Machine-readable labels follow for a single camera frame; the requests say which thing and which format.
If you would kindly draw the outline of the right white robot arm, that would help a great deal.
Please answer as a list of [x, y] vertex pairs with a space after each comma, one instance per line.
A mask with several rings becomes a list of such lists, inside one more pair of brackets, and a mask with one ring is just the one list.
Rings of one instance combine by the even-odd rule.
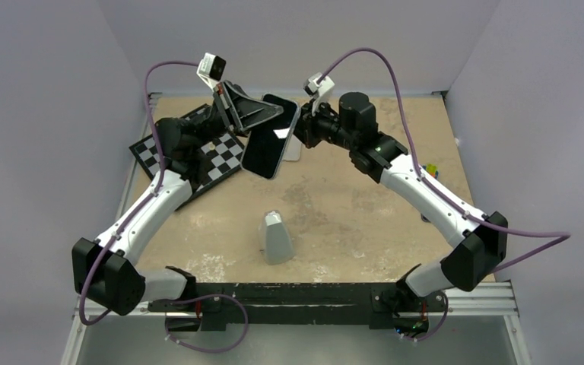
[[451, 246], [444, 258], [419, 264], [397, 281], [396, 298], [405, 309], [440, 290], [472, 291], [505, 259], [507, 219], [485, 214], [416, 167], [408, 149], [379, 130], [366, 94], [342, 95], [337, 110], [314, 100], [303, 104], [294, 134], [307, 148], [326, 141], [347, 150], [361, 173], [416, 208]]

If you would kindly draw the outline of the black smartphone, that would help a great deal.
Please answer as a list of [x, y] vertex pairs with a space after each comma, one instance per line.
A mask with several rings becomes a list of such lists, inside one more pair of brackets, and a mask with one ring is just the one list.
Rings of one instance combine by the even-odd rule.
[[240, 166], [264, 179], [274, 179], [286, 148], [294, 136], [301, 108], [298, 102], [274, 94], [265, 94], [262, 100], [281, 106], [283, 112], [251, 130]]

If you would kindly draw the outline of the white phone case with phone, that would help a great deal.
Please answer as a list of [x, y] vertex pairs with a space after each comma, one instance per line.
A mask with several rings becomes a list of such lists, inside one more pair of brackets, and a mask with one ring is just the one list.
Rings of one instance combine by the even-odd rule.
[[300, 159], [302, 149], [303, 143], [293, 135], [287, 143], [283, 160], [286, 162], [297, 162]]

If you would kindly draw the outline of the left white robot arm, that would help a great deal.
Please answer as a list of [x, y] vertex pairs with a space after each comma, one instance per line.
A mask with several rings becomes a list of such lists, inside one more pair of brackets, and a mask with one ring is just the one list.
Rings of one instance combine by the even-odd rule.
[[140, 198], [96, 239], [79, 239], [71, 251], [79, 313], [84, 323], [86, 300], [106, 313], [129, 314], [139, 303], [167, 300], [186, 311], [196, 301], [195, 278], [167, 267], [142, 274], [135, 266], [155, 233], [205, 182], [213, 165], [204, 148], [225, 135], [249, 137], [248, 148], [264, 141], [260, 131], [287, 140], [290, 127], [277, 127], [288, 108], [285, 100], [267, 95], [249, 97], [237, 84], [223, 81], [213, 89], [214, 102], [180, 117], [164, 117], [150, 124], [152, 138], [164, 167]]

